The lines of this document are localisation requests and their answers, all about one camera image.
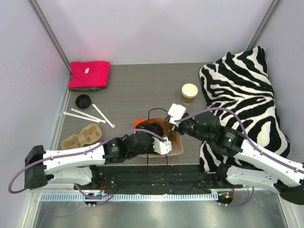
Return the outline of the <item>orange paper gift bag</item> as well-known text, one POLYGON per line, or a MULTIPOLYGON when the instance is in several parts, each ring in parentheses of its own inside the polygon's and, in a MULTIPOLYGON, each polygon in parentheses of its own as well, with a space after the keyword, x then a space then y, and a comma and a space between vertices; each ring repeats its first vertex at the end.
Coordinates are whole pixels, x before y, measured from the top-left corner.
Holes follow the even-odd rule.
POLYGON ((168 140, 171 142, 171 151, 167 154, 159 154, 154 152, 153 149, 150 149, 148 153, 140 154, 139 157, 149 159, 158 159, 158 158, 165 158, 165 156, 177 156, 183 154, 183 145, 181 142, 181 135, 172 130, 173 125, 165 120, 164 117, 148 117, 145 119, 135 119, 134 121, 134 128, 146 127, 151 125, 152 127, 158 127, 160 129, 159 133, 160 136, 167 136, 168 140))

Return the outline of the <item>brown cardboard cup carrier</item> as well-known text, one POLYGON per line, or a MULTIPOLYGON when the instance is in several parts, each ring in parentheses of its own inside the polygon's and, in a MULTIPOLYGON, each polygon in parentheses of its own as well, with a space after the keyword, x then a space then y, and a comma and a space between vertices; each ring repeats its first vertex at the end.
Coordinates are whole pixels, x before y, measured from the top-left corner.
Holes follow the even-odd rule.
POLYGON ((97 143, 103 136, 97 124, 90 124, 84 127, 79 134, 73 134, 61 143, 62 150, 82 148, 97 143))

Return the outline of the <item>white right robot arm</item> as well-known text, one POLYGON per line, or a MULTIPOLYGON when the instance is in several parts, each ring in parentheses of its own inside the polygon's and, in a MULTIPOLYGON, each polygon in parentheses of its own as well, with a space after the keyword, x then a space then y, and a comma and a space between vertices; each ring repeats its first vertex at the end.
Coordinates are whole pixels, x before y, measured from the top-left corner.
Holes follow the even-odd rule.
POLYGON ((256 167, 244 169, 221 164, 214 181, 224 188, 231 185, 247 185, 273 191, 284 200, 303 205, 304 165, 275 154, 250 140, 245 130, 239 132, 220 124, 214 108, 189 115, 185 107, 168 111, 167 121, 181 135, 187 134, 208 144, 212 151, 230 158, 247 162, 256 167))

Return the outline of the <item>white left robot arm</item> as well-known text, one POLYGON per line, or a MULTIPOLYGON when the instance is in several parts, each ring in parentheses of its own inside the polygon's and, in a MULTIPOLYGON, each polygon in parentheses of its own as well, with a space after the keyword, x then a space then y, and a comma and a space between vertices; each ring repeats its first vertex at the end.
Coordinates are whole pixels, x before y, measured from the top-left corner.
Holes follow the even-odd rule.
POLYGON ((95 190, 101 177, 91 166, 123 163, 140 154, 166 155, 172 150, 167 136, 154 130, 132 129, 82 148, 45 150, 34 146, 25 158, 24 187, 32 190, 52 183, 76 183, 95 190))

